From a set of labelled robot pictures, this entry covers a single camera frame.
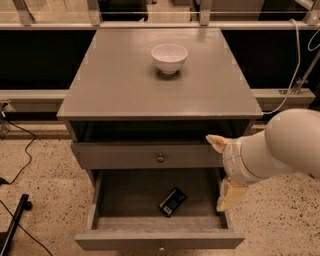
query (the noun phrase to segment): speckled floor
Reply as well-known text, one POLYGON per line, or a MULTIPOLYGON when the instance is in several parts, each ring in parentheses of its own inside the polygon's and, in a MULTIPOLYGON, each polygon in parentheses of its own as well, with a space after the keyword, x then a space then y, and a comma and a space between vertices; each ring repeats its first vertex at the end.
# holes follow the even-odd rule
MULTIPOLYGON (((273 177, 250 187, 230 210, 234 230, 246 236, 235 250, 83 251, 73 237, 86 228, 92 184, 72 155, 63 126, 27 127, 38 135, 29 148, 33 160, 13 185, 0 187, 0 199, 14 211, 21 195, 30 195, 33 208, 24 212, 21 225, 55 256, 320 255, 320 182, 303 174, 273 177)), ((1 177, 12 180, 27 162, 28 141, 16 130, 0 141, 1 177)), ((0 217, 4 231, 10 216, 2 206, 0 217)), ((9 255, 48 254, 18 229, 9 255)))

